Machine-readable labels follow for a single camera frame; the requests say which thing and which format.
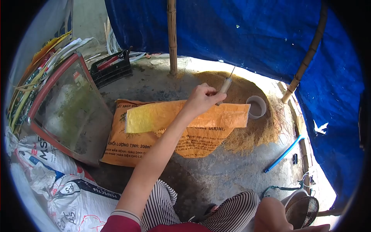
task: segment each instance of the concrete floor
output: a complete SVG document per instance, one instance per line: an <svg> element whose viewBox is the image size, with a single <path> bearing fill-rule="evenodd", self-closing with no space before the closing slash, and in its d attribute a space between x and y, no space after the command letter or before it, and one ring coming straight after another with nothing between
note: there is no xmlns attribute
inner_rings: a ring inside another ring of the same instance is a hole
<svg viewBox="0 0 371 232"><path fill-rule="evenodd" d="M230 72L233 66L203 61L195 58L178 58L178 69L185 72L177 79L169 75L168 56L141 59L132 65L133 76L122 78L100 89L109 108L114 112L114 101L125 98L139 101L173 101L187 99L192 89L200 81L190 69L198 71L222 70ZM235 74L253 81L266 95L281 98L277 81L236 68ZM294 128L290 110L286 111L288 124ZM167 182L177 193L175 210L182 221L191 216L201 216L210 203L221 204L226 198L247 190L257 194L271 185L298 187L297 180L302 179L302 158L299 146L296 146L286 158L268 173L263 170L278 158L295 140L293 131L286 131L277 144L256 147L247 156L233 154L219 146L209 156L199 159L185 159L174 153L166 166L161 179ZM298 154L298 164L292 164L292 155ZM100 164L99 168L86 167L96 182L114 192L122 192L133 168ZM270 190L268 194L279 200L290 195L291 191Z"/></svg>

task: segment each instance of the person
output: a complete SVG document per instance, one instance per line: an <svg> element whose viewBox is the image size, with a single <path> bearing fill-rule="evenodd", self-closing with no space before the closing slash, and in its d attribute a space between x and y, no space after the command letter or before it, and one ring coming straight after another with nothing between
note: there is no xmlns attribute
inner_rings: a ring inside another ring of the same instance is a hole
<svg viewBox="0 0 371 232"><path fill-rule="evenodd" d="M240 232L255 213L259 217L255 219L255 232L292 231L284 206L270 197L259 204L259 197L254 192L242 192L225 200L220 206L213 207L199 223L182 223L173 207L177 193L158 179L188 124L226 96L206 83L193 89L165 133L135 167L116 209L101 232ZM329 228L311 226L305 229L322 232Z"/></svg>

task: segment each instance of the black plastic crate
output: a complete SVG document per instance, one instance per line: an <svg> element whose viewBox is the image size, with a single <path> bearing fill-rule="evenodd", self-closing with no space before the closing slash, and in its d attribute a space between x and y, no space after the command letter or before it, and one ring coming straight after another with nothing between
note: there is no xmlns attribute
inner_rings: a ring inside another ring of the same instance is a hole
<svg viewBox="0 0 371 232"><path fill-rule="evenodd" d="M90 69L90 75L92 76L93 81L97 88L101 88L105 85L108 85L109 83L117 81L120 78L133 75L133 71L131 70L130 66L130 61L124 60L127 52L128 52L127 50L123 52L118 52L92 64ZM105 68L101 71L98 70L98 66L102 65L104 62L108 61L109 59L117 55L119 56L118 63L111 65L110 67Z"/></svg>

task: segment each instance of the leg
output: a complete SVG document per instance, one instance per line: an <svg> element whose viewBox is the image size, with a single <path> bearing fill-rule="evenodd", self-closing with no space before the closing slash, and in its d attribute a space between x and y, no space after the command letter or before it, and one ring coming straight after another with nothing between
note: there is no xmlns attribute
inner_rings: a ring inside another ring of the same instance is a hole
<svg viewBox="0 0 371 232"><path fill-rule="evenodd" d="M181 223L174 211L177 193L167 183L157 180L145 205L141 219L142 232L147 232L157 225Z"/></svg>
<svg viewBox="0 0 371 232"><path fill-rule="evenodd" d="M265 197L259 204L255 215L254 232L291 232L293 226L286 219L284 205L273 197ZM330 225L309 226L295 232L328 232Z"/></svg>
<svg viewBox="0 0 371 232"><path fill-rule="evenodd" d="M259 202L256 193L239 193L206 215L201 225L213 232L240 232L254 217Z"/></svg>

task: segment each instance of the striped pants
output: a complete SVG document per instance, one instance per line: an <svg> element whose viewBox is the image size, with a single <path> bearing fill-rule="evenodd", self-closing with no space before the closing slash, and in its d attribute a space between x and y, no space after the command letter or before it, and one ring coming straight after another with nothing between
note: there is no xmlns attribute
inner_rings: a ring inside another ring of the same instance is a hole
<svg viewBox="0 0 371 232"><path fill-rule="evenodd" d="M178 194L158 180L152 189L141 219L141 230L147 232L157 225L181 223L174 211ZM253 192L242 192L225 200L216 211L205 215L201 225L212 232L240 232L255 216L260 200Z"/></svg>

